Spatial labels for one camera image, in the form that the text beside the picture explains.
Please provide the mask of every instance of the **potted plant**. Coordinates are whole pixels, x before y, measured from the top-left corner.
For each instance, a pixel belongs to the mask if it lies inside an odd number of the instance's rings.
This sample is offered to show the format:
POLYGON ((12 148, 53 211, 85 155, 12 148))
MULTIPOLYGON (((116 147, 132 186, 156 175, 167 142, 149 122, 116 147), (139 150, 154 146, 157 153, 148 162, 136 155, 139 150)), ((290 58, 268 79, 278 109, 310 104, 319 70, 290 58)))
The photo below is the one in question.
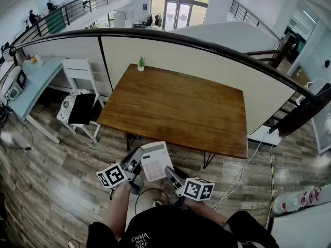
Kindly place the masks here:
POLYGON ((143 72, 144 69, 145 69, 145 58, 144 56, 140 56, 138 62, 138 71, 143 72))

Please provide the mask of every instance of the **black t-shirt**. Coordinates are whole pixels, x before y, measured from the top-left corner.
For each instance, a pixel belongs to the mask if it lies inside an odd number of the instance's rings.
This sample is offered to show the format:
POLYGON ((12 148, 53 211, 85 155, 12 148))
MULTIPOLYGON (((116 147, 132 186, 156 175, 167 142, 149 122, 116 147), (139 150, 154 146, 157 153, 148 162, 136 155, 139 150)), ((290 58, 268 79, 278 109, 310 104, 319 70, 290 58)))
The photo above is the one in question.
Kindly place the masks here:
POLYGON ((118 242, 104 224, 94 222, 88 228, 86 248, 92 247, 216 247, 237 248, 233 235, 213 221, 191 210, 159 206, 135 216, 118 242))
POLYGON ((54 11, 54 10, 56 9, 56 8, 54 7, 53 3, 51 3, 51 2, 48 2, 48 3, 47 3, 47 7, 48 7, 48 11, 49 11, 49 13, 52 12, 52 11, 54 11))
POLYGON ((29 20, 30 20, 31 25, 35 24, 38 21, 36 19, 36 15, 35 14, 30 14, 29 20))

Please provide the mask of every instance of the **white machine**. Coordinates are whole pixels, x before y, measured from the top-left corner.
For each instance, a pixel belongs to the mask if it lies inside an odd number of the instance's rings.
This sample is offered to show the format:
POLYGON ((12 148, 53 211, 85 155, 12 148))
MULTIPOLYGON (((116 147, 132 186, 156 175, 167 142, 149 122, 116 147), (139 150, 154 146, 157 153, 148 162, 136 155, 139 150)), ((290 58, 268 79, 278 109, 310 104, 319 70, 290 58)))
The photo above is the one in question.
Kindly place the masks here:
POLYGON ((26 75, 22 70, 22 67, 16 66, 6 78, 2 90, 1 99, 13 101, 23 91, 26 82, 26 75))
POLYGON ((173 169, 165 142, 149 143, 141 146, 143 154, 141 165, 149 182, 167 177, 166 167, 173 169))

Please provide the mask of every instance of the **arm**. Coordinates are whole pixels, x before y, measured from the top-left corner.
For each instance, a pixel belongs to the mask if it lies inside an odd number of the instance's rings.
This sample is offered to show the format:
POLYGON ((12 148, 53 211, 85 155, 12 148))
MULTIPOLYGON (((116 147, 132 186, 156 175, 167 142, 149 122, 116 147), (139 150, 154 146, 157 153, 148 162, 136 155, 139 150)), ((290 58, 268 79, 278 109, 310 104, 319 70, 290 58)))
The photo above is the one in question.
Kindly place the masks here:
POLYGON ((102 220, 102 223, 107 225, 117 238, 121 238, 125 232, 130 191, 131 185, 128 181, 121 183, 116 188, 108 211, 102 220))
POLYGON ((213 222, 216 222, 220 226, 224 226, 227 222, 228 218, 223 216, 222 214, 216 212, 211 209, 203 202, 194 201, 190 198, 185 198, 185 204, 196 214, 209 219, 213 222))

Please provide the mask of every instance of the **light blue desk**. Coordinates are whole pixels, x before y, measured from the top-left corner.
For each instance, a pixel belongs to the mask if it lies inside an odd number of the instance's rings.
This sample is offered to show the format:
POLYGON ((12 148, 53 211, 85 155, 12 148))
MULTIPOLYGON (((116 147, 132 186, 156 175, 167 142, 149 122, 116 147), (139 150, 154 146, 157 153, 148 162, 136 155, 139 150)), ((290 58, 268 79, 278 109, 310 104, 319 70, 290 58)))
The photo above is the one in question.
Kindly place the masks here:
POLYGON ((37 63, 22 64, 22 69, 27 77, 26 83, 22 93, 14 100, 10 107, 15 111, 16 115, 22 119, 27 119, 43 134, 59 144, 60 141, 56 137, 30 116, 30 111, 42 92, 63 68, 61 58, 45 58, 43 60, 44 64, 42 66, 39 66, 37 63))

